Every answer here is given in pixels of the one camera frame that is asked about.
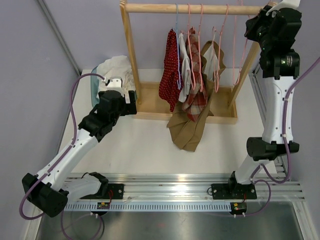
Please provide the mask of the tan skirt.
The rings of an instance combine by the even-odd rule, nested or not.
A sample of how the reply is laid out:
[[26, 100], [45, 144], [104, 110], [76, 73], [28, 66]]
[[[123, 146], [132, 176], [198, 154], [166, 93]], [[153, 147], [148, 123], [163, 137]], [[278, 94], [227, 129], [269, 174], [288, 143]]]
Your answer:
[[[207, 104], [201, 112], [197, 121], [192, 121], [187, 117], [187, 114], [182, 110], [182, 104], [179, 103], [175, 107], [172, 117], [170, 118], [167, 128], [169, 128], [172, 142], [181, 150], [194, 152], [203, 136], [207, 117], [212, 114], [210, 105], [215, 97], [214, 82], [212, 81], [214, 71], [209, 70], [209, 66], [214, 63], [218, 64], [218, 44], [215, 41], [207, 41], [202, 48], [201, 60], [202, 77], [206, 80], [207, 90]], [[220, 71], [219, 74], [225, 70], [226, 66], [223, 63], [224, 52], [221, 50], [220, 57]]]

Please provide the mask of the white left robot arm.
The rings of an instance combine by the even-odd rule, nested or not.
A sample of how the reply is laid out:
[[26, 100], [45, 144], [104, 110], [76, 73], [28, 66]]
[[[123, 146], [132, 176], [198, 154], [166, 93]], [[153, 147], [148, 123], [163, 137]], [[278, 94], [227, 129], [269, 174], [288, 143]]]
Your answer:
[[128, 92], [129, 101], [117, 90], [99, 92], [99, 103], [76, 126], [70, 143], [37, 174], [22, 178], [24, 201], [29, 201], [51, 218], [59, 215], [69, 202], [83, 197], [110, 197], [109, 180], [98, 172], [66, 183], [81, 159], [112, 131], [121, 116], [135, 115], [136, 93]]

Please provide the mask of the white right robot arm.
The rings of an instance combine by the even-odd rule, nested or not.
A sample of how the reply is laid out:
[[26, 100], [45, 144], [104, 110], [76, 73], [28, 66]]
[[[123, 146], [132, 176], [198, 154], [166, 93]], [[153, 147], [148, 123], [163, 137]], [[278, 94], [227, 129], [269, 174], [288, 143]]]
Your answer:
[[265, 126], [261, 137], [247, 139], [247, 156], [228, 181], [211, 185], [214, 200], [255, 200], [254, 176], [277, 157], [299, 151], [300, 145], [293, 140], [291, 118], [300, 56], [292, 46], [302, 26], [301, 18], [297, 7], [281, 2], [265, 6], [245, 23], [244, 36], [258, 43], [261, 50], [259, 66], [268, 100]]

